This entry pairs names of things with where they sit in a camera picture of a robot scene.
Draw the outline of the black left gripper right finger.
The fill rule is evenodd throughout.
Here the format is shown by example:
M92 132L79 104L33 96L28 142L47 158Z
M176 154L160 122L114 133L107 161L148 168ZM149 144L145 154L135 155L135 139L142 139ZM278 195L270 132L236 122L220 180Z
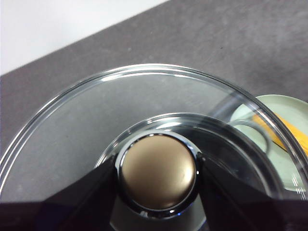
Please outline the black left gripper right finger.
M274 199L198 154L199 195L212 231L306 231L307 201Z

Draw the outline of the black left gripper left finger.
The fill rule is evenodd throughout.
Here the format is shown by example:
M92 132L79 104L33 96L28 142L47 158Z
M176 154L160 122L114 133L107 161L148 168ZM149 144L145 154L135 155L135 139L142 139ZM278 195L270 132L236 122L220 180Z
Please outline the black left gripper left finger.
M2 203L2 231L103 231L117 196L115 158L43 201Z

